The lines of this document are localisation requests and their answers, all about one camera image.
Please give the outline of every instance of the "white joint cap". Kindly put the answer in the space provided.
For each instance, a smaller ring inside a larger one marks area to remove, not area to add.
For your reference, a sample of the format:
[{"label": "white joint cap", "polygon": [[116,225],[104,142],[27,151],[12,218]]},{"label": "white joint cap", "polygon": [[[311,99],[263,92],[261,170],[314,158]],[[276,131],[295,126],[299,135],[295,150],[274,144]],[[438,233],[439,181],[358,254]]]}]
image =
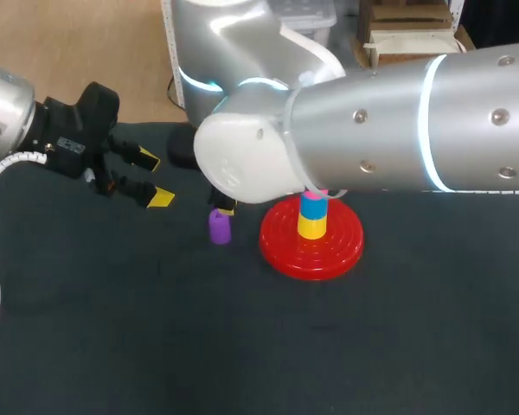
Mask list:
[{"label": "white joint cap", "polygon": [[203,174],[237,201],[262,203],[304,191],[283,140],[261,116],[211,115],[200,125],[194,149]]}]

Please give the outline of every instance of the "purple ring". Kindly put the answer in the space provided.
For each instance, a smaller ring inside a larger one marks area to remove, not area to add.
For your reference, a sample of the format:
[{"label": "purple ring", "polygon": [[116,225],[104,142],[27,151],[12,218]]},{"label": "purple ring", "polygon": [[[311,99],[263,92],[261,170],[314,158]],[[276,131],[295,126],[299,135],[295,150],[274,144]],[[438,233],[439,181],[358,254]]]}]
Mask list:
[{"label": "purple ring", "polygon": [[230,218],[217,209],[209,214],[209,238],[216,245],[226,245],[231,241]]}]

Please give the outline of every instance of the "white plastic bin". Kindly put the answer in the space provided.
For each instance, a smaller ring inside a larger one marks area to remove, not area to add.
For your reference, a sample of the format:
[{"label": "white plastic bin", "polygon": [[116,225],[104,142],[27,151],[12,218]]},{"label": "white plastic bin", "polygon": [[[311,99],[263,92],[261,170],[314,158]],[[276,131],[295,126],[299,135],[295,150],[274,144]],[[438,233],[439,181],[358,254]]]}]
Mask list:
[{"label": "white plastic bin", "polygon": [[333,0],[269,0],[269,4],[290,29],[327,46],[330,28],[336,24]]}]

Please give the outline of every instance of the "wooden floor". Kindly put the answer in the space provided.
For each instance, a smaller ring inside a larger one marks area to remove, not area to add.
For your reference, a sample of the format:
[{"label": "wooden floor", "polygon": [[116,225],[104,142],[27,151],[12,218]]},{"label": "wooden floor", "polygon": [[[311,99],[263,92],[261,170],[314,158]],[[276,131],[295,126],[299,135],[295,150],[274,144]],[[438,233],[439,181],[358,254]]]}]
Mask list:
[{"label": "wooden floor", "polygon": [[119,121],[181,121],[167,100],[160,0],[0,0],[0,67],[36,97],[74,103],[93,80],[121,97]]}]

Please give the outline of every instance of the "red base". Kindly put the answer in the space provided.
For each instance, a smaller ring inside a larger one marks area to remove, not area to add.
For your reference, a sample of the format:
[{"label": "red base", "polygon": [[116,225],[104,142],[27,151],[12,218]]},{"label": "red base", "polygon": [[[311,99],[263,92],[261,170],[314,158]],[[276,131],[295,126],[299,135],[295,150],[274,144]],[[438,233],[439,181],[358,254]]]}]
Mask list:
[{"label": "red base", "polygon": [[299,196],[277,203],[261,223],[259,248],[267,262],[283,274],[309,281],[341,276],[360,259],[363,228],[352,209],[329,201],[327,233],[307,240],[298,235]]}]

